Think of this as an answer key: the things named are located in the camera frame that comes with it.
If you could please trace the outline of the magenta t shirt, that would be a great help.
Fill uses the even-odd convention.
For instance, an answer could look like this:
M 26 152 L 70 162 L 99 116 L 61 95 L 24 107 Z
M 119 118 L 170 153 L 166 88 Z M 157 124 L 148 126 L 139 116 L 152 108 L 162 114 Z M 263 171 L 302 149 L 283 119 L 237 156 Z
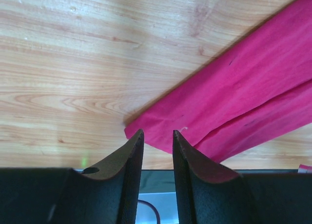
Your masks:
M 222 162 L 312 121 L 312 0 L 296 0 L 126 126 Z

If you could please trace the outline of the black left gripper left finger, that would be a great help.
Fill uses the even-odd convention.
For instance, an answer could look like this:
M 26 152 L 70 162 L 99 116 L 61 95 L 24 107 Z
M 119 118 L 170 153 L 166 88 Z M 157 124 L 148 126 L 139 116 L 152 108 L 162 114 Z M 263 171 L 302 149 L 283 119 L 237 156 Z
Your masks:
M 54 224 L 133 224 L 144 149 L 138 130 L 122 147 L 79 173 L 68 171 Z

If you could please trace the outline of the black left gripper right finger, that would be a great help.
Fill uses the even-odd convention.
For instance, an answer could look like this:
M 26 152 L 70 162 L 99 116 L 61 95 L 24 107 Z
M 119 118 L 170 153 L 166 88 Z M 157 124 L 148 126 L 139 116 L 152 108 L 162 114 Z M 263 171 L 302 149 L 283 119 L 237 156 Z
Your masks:
M 175 130 L 173 163 L 181 224 L 256 224 L 258 212 L 243 177 L 199 152 Z

